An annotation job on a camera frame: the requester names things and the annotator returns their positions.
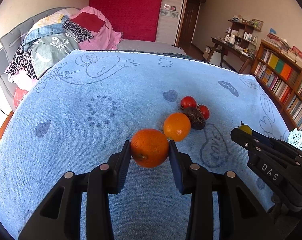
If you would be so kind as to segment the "green floral quilt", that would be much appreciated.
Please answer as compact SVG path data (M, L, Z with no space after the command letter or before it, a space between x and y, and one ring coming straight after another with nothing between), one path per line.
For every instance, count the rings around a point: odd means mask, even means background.
M41 37L32 46L31 62L37 77L78 49L78 42L69 33L60 33Z

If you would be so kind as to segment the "red upholstered headboard panel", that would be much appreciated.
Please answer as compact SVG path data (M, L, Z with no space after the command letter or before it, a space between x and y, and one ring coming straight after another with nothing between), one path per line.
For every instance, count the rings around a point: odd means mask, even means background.
M89 0L101 11L114 31L128 40L154 42L162 0Z

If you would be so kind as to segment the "red cherry tomato left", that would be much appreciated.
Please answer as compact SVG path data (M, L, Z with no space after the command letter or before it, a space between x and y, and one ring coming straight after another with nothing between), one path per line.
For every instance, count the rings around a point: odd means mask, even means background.
M181 99L181 102L180 102L180 107L182 109L186 109L188 107L196 107L197 106L197 103L195 101L195 99L191 96L185 96L184 98Z

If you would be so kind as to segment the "wooden bookshelf with books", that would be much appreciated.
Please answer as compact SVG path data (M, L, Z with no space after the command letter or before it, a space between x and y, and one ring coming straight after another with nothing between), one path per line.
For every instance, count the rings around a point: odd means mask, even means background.
M302 51L269 33L260 42L251 74L274 102L287 127L302 131Z

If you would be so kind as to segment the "white wardrobe panel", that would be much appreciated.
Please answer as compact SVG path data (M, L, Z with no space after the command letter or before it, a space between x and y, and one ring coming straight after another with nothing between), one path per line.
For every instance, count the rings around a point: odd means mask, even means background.
M156 33L156 42L176 45L182 21L185 0L162 0Z

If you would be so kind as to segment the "small orange middle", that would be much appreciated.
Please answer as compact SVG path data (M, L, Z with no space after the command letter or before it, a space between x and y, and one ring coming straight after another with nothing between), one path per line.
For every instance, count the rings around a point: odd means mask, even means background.
M191 123L183 113L173 113L163 124L163 133L169 140L182 141L190 133Z

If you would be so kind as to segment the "red cherry tomato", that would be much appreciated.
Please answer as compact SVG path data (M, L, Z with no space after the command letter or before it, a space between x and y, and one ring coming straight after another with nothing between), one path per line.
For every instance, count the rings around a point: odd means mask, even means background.
M195 101L195 99L191 96L185 96L184 98L181 99L181 102L180 102L180 107L182 109L186 109L188 107L196 107L197 106L197 103Z
M199 105L198 110L201 112L201 114L205 120L209 119L210 111L205 105Z

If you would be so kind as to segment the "orange with stem mark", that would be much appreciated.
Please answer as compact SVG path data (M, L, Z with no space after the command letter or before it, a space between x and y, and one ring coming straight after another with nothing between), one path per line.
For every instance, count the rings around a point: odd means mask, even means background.
M167 137L156 129L142 129L131 138L130 152L138 165L154 168L167 159L169 142Z

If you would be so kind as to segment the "light green lattice basket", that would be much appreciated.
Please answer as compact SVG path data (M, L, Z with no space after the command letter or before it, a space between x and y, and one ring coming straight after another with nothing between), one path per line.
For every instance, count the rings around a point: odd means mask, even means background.
M302 151L302 131L293 129L288 135L287 142Z

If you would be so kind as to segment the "dark wooden door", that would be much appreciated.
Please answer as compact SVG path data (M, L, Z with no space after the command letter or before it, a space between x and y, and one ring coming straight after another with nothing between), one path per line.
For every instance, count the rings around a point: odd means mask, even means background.
M189 50L193 39L200 5L205 2L206 0L186 0L180 37L178 39L178 46L185 52Z

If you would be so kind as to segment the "dark avocado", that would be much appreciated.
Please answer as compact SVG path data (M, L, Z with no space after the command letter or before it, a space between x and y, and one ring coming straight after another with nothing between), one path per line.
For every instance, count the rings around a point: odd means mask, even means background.
M194 107L188 107L185 108L182 113L188 117L190 120L191 128L196 130L202 130L205 128L206 122L201 114L201 112L194 108Z

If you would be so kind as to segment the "yellow green tomato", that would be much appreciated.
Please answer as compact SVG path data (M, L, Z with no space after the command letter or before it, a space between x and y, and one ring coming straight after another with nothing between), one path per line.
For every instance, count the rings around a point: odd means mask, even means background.
M240 126L238 126L238 129L243 132L246 132L249 135L253 134L252 129L248 125L244 124L243 122L240 123Z

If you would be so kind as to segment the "leopard print cloth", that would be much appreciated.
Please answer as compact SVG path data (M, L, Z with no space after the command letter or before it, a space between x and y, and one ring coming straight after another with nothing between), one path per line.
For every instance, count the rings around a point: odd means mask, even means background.
M43 24L37 22L31 30L26 34L22 44L18 47L5 73L8 80L13 82L18 74L25 74L30 79L38 80L31 62L31 50L33 44L41 37L69 33L73 35L78 42L90 41L94 36L88 29L69 20L68 17L62 17L60 23Z

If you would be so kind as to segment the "red cherry tomato right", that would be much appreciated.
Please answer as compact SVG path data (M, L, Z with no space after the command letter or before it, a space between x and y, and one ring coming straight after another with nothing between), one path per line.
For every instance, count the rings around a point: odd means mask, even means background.
M210 111L205 105L199 105L198 110L201 112L201 114L205 120L209 119Z

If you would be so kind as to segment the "dark wooden desk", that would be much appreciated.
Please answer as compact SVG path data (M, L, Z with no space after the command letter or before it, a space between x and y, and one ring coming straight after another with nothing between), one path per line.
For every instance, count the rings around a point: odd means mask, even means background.
M212 47L211 51L209 52L209 55L206 58L206 62L210 62L211 58L213 57L213 54L218 51L218 46L221 47L221 58L220 58L220 67L225 63L232 71L237 72L239 74L243 74L244 70L248 67L251 66L253 63L253 59L250 56L244 55L242 52L239 50L236 50L234 47L231 45L223 42L222 40L218 38L211 38L212 42L214 43L214 46ZM239 70L236 70L234 67L232 67L225 59L224 55L225 52L230 52L233 55L237 56L241 61L242 61L242 66L240 67Z

